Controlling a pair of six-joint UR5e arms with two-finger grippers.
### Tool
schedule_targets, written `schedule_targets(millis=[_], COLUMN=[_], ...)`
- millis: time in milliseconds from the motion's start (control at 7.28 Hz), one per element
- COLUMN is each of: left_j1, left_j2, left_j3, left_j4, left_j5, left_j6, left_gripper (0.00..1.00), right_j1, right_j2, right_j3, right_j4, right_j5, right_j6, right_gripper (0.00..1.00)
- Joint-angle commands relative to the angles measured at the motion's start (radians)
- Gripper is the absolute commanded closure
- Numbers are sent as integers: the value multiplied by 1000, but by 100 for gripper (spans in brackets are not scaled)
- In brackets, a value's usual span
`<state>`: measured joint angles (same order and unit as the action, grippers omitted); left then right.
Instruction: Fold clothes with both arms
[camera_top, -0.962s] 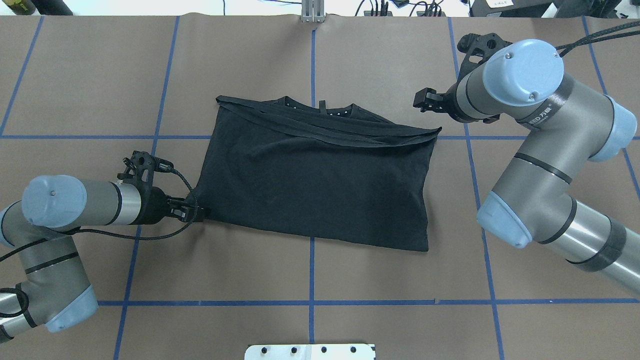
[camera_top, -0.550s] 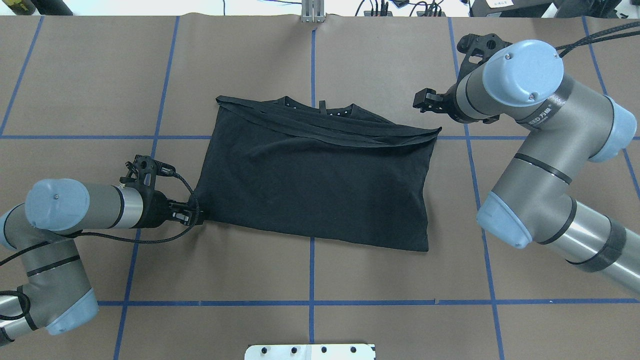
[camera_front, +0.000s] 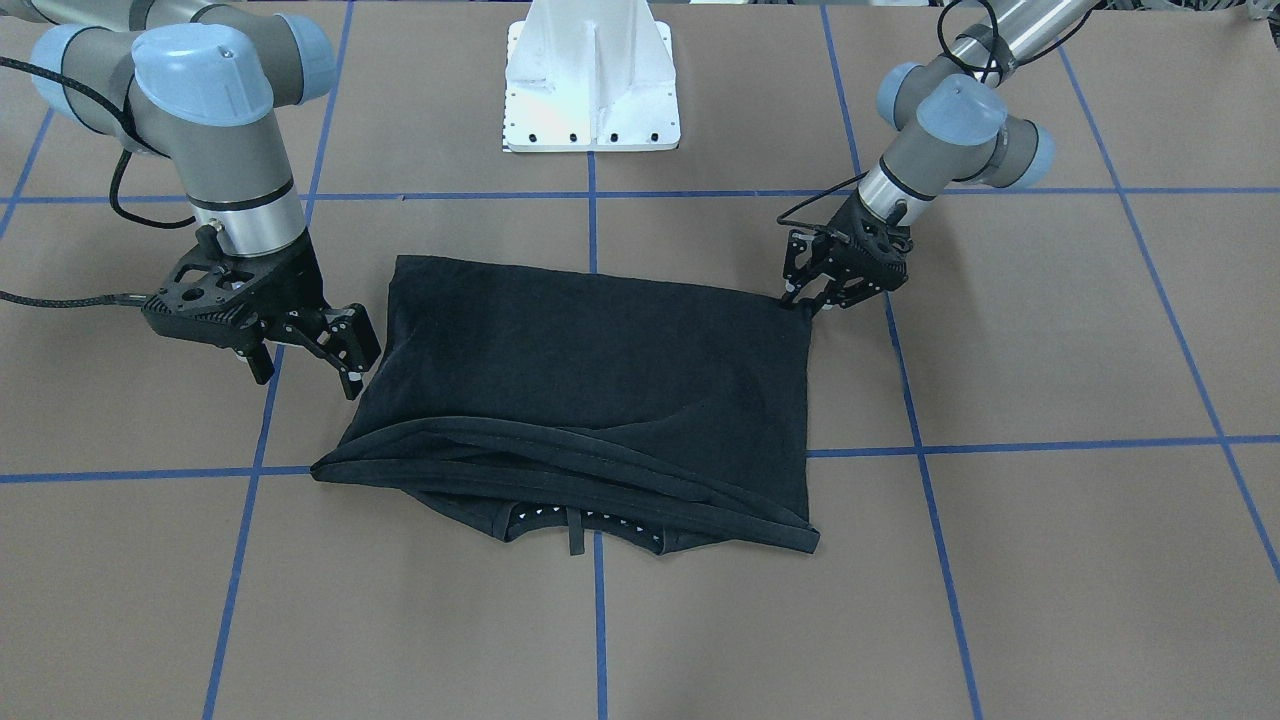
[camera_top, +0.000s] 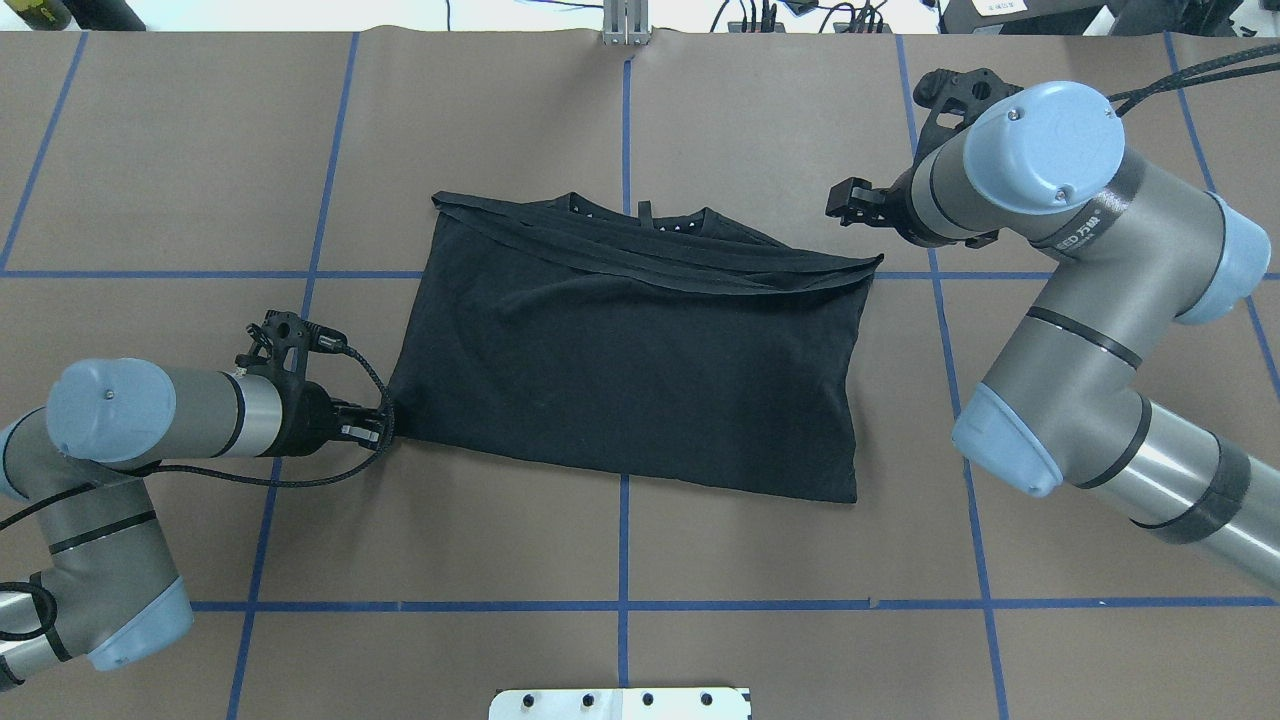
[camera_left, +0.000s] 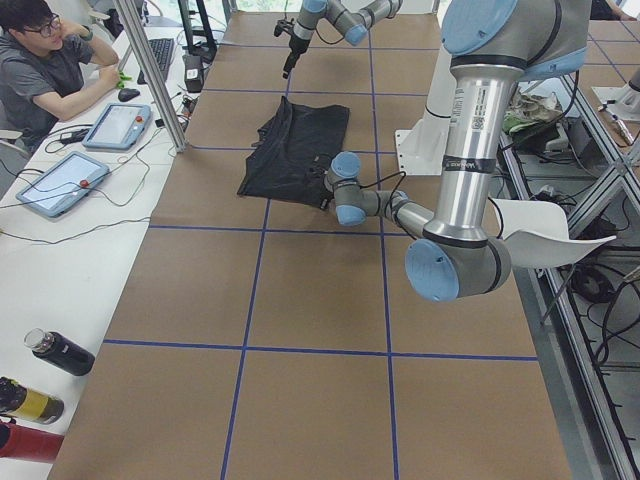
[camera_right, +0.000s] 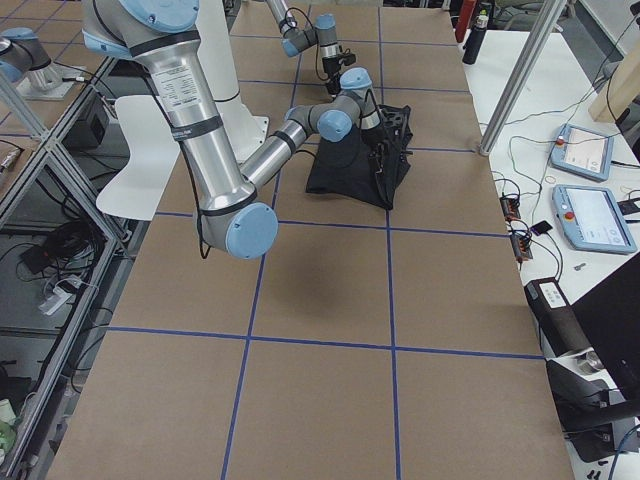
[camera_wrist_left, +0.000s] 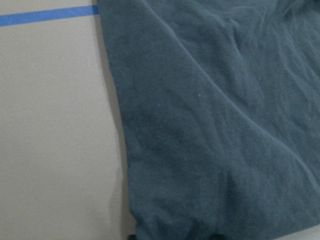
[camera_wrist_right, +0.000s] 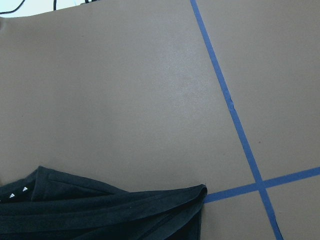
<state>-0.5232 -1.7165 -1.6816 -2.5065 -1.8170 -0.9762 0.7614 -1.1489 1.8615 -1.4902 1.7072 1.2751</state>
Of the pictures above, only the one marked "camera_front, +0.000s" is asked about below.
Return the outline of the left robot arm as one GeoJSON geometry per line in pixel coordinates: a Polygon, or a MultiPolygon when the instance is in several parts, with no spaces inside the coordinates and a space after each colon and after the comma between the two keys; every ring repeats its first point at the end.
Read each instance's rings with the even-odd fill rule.
{"type": "Polygon", "coordinates": [[[1083,27],[1091,1],[984,1],[983,19],[948,38],[940,54],[905,63],[882,81],[876,105],[895,129],[877,164],[845,182],[850,196],[820,224],[788,229],[781,304],[817,313],[850,307],[908,281],[913,225],[951,184],[1025,188],[1052,165],[1052,135],[1010,114],[998,87],[1083,27]]]}

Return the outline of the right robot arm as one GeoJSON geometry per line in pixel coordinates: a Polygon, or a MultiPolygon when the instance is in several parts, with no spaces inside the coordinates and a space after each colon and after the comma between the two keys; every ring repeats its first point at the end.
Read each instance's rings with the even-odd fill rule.
{"type": "Polygon", "coordinates": [[[90,305],[136,306],[160,336],[227,348],[260,384],[268,345],[333,366],[347,398],[380,355],[366,309],[323,293],[308,220],[276,109],[329,94],[337,59],[303,15],[256,15],[215,1],[5,1],[3,14],[45,23],[28,61],[49,106],[122,145],[109,201],[129,160],[170,160],[196,245],[152,293],[90,305]]]}

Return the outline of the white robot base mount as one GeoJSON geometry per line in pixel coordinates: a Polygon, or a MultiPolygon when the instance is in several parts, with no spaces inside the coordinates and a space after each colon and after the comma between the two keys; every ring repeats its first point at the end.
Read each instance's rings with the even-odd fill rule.
{"type": "Polygon", "coordinates": [[[653,152],[682,131],[671,27],[646,1],[534,1],[508,28],[507,152],[653,152]]]}

